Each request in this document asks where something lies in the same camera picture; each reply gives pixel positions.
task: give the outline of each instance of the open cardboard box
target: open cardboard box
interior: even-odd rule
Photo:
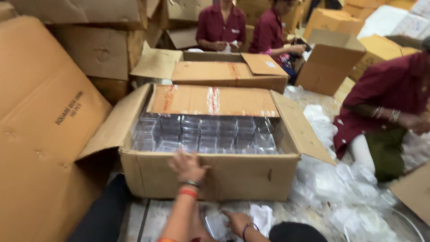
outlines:
[[[279,117],[274,139],[285,154],[199,154],[201,164],[212,167],[202,199],[285,201],[301,154],[335,165],[302,109],[273,90],[146,84],[118,102],[80,155],[119,148],[127,185],[138,197],[174,198],[178,188],[168,166],[172,153],[132,150],[131,128],[146,105],[148,111],[164,114]]]
[[[218,87],[259,87],[283,93],[288,74],[268,55],[195,53],[151,49],[130,73],[136,77],[170,79],[173,84]]]
[[[314,29],[307,40],[315,45],[298,74],[296,86],[333,96],[364,56],[366,48],[357,37],[328,30]]]

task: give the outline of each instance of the stacked boxes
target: stacked boxes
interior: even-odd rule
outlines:
[[[159,115],[143,112],[134,126],[133,149],[206,154],[278,154],[269,118]]]

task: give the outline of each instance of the white cloth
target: white cloth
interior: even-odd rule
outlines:
[[[258,206],[255,204],[251,205],[249,215],[252,217],[252,221],[260,230],[260,233],[266,238],[269,237],[270,229],[272,228],[275,220],[273,219],[272,209],[269,206],[263,205]]]
[[[372,172],[372,174],[375,174],[375,164],[373,163],[373,158],[370,154],[369,146],[364,134],[360,134],[355,137],[349,144],[349,149],[355,162],[360,163],[363,167]]]

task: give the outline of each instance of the worker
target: worker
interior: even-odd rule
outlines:
[[[281,17],[286,15],[294,6],[296,0],[273,0],[272,8],[266,10],[255,25],[253,39],[249,46],[250,53],[267,54],[284,69],[290,76],[290,83],[295,82],[296,72],[292,68],[292,53],[301,55],[305,45],[291,45],[294,40],[283,37]]]
[[[238,52],[246,40],[245,14],[233,0],[220,0],[200,12],[197,44],[207,51]]]
[[[421,53],[368,67],[334,119],[338,158],[348,147],[355,162],[380,182],[403,174],[401,144],[406,132],[430,131],[429,120],[422,116],[430,97],[430,37],[423,47]]]
[[[196,154],[176,153],[169,166],[182,183],[159,242],[216,242],[204,228],[199,214],[199,183],[209,166],[200,166]],[[315,228],[301,223],[284,222],[272,228],[268,240],[262,235],[251,218],[244,213],[224,212],[228,226],[245,242],[327,242]]]

